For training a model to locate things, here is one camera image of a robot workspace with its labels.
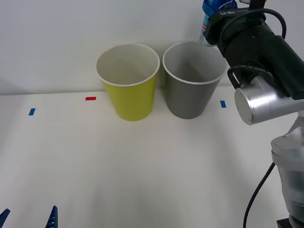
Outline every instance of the paper cup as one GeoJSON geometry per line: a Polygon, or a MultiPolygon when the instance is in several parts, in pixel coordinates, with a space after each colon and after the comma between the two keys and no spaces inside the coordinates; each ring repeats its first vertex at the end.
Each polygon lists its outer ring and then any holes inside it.
{"type": "Polygon", "coordinates": [[[162,62],[169,110],[182,119],[200,116],[224,75],[226,60],[214,47],[183,42],[171,46],[162,62]]]}
{"type": "Polygon", "coordinates": [[[160,59],[142,44],[126,44],[104,52],[96,65],[117,114],[128,121],[147,117],[153,108],[160,59]]]}

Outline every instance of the black cable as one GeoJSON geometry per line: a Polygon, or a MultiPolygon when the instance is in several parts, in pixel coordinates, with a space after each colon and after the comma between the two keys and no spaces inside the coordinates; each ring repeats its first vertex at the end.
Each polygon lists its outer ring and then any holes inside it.
{"type": "Polygon", "coordinates": [[[239,83],[236,81],[236,79],[233,76],[233,72],[236,69],[250,70],[250,71],[256,72],[256,73],[268,74],[269,76],[273,77],[273,75],[269,71],[261,69],[261,68],[257,68],[257,67],[253,67],[253,66],[246,66],[246,65],[233,66],[228,70],[227,75],[235,89],[239,88],[239,83]]]}
{"type": "Polygon", "coordinates": [[[283,39],[285,39],[286,37],[286,31],[287,31],[287,26],[286,26],[286,22],[284,20],[284,18],[282,17],[281,14],[279,14],[278,12],[272,10],[272,9],[254,9],[254,10],[249,10],[247,11],[246,13],[244,14],[241,14],[235,18],[233,18],[228,24],[226,24],[223,29],[221,30],[220,32],[220,35],[219,35],[219,42],[220,43],[223,43],[223,38],[224,38],[224,34],[226,32],[226,30],[234,23],[236,22],[237,20],[240,20],[241,18],[245,17],[245,16],[248,16],[248,15],[251,15],[251,14],[258,14],[258,13],[268,13],[268,14],[271,14],[273,16],[275,16],[276,18],[279,19],[279,21],[281,22],[281,25],[282,25],[282,37],[283,39]]]}
{"type": "Polygon", "coordinates": [[[269,169],[267,170],[265,176],[263,177],[263,179],[261,180],[261,182],[258,184],[255,192],[253,193],[249,203],[248,203],[248,206],[247,206],[247,209],[246,209],[246,212],[245,212],[245,216],[244,216],[244,222],[243,222],[243,228],[246,228],[246,223],[247,223],[247,218],[248,218],[248,214],[249,214],[249,211],[250,211],[250,208],[253,204],[253,201],[255,200],[258,192],[260,191],[260,189],[262,188],[263,184],[265,183],[266,179],[269,177],[271,171],[274,169],[276,164],[272,163],[271,166],[269,167],[269,169]]]}

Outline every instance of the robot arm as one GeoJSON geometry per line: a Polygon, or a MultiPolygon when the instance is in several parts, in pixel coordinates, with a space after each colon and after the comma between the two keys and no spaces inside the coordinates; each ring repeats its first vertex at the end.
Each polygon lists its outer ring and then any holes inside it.
{"type": "Polygon", "coordinates": [[[251,0],[249,8],[215,12],[209,18],[205,37],[218,46],[231,66],[228,77],[236,89],[237,110],[245,123],[253,125],[299,113],[291,130],[271,145],[290,223],[304,227],[304,65],[284,41],[283,17],[264,9],[265,1],[251,0]],[[264,13],[280,20],[282,36],[272,32],[264,13]]]}

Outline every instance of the gray paper cup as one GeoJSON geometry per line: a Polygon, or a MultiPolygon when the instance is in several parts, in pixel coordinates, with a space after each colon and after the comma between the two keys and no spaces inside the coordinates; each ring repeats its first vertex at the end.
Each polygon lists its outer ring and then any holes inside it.
{"type": "Polygon", "coordinates": [[[221,53],[198,42],[183,42],[171,46],[162,63],[169,110],[182,119],[200,116],[227,68],[221,53]]]}

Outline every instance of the silver cylinder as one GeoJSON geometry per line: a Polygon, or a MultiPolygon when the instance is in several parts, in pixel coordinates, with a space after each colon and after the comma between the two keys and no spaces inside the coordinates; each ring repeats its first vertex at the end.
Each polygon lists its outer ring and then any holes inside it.
{"type": "Polygon", "coordinates": [[[237,88],[235,102],[240,117],[248,125],[304,110],[304,100],[284,96],[261,76],[249,85],[237,88]]]}

